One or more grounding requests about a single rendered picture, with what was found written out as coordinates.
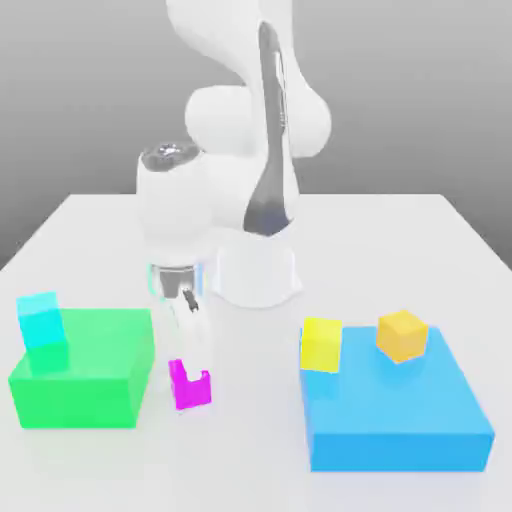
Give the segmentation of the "large green box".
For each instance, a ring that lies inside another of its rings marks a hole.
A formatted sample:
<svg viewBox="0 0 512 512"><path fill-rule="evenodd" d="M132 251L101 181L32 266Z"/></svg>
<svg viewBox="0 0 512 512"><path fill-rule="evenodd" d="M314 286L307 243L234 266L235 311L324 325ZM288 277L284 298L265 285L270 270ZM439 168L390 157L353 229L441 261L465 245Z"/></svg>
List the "large green box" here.
<svg viewBox="0 0 512 512"><path fill-rule="evenodd" d="M65 308L67 350L8 377L20 425L133 428L155 359L151 313L143 308Z"/></svg>

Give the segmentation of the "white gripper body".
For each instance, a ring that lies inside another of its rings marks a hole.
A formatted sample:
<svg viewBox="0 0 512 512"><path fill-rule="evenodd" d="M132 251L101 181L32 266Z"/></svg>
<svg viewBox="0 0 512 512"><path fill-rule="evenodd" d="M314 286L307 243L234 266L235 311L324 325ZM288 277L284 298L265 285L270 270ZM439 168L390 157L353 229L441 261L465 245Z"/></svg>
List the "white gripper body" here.
<svg viewBox="0 0 512 512"><path fill-rule="evenodd" d="M171 314L171 354L183 363L187 373L211 370L211 324L200 298L166 299Z"/></svg>

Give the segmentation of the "small cyan cube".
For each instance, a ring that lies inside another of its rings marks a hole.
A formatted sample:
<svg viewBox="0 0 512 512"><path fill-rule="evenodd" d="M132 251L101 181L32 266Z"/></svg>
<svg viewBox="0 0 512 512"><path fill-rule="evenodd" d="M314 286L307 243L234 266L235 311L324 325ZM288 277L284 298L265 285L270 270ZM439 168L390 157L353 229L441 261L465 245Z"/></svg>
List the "small cyan cube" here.
<svg viewBox="0 0 512 512"><path fill-rule="evenodd" d="M18 297L16 311L31 370L36 374L66 370L69 346L57 294Z"/></svg>

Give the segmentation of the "small orange cube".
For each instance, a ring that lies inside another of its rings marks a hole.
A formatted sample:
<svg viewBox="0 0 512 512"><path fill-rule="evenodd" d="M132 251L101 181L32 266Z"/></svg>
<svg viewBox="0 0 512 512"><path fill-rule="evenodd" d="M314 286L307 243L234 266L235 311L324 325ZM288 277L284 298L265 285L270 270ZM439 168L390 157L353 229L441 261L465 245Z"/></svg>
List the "small orange cube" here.
<svg viewBox="0 0 512 512"><path fill-rule="evenodd" d="M427 337L428 325L407 310L378 320L376 346L395 364L422 357Z"/></svg>

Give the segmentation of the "large blue box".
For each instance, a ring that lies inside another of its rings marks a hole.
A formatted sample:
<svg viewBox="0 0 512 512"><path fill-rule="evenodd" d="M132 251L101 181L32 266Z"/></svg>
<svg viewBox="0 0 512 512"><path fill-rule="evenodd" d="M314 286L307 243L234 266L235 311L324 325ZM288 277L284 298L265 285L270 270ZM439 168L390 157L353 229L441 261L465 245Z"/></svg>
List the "large blue box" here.
<svg viewBox="0 0 512 512"><path fill-rule="evenodd" d="M300 373L311 469L483 471L494 430L440 329L423 356L400 364L376 333L344 328L338 372Z"/></svg>

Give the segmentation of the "small magenta cube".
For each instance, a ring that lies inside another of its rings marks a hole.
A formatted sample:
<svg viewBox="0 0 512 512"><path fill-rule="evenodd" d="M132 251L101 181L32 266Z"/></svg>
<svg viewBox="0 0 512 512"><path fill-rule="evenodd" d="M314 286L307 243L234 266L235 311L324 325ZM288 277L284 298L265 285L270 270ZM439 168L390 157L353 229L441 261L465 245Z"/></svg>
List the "small magenta cube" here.
<svg viewBox="0 0 512 512"><path fill-rule="evenodd" d="M203 370L198 380L190 381L181 359L168 362L171 390L178 411L209 404L211 396L211 378Z"/></svg>

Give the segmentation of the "small yellow cube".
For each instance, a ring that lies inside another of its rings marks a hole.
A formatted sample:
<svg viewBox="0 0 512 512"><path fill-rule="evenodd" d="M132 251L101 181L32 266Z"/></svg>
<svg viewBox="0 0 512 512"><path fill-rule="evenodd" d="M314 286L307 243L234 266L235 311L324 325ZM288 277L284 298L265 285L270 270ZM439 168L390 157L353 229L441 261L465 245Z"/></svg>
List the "small yellow cube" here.
<svg viewBox="0 0 512 512"><path fill-rule="evenodd" d="M300 368L337 373L341 354L342 322L306 317L302 329Z"/></svg>

